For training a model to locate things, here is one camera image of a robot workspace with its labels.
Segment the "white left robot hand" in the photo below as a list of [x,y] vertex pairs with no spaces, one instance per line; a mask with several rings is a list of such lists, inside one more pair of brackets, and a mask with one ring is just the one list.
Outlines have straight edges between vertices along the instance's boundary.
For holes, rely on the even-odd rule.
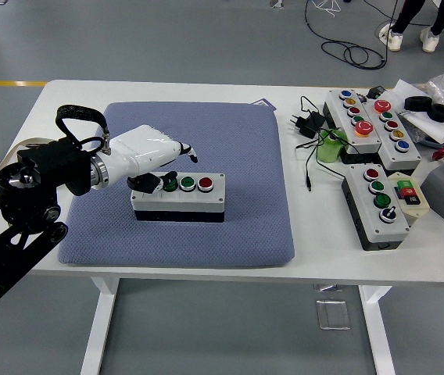
[[179,155],[188,155],[192,162],[198,162],[191,145],[175,141],[149,125],[141,125],[113,138],[110,153],[99,155],[103,168],[98,186],[106,188],[126,177],[132,190],[153,194],[175,178],[174,175],[158,177],[153,172]]

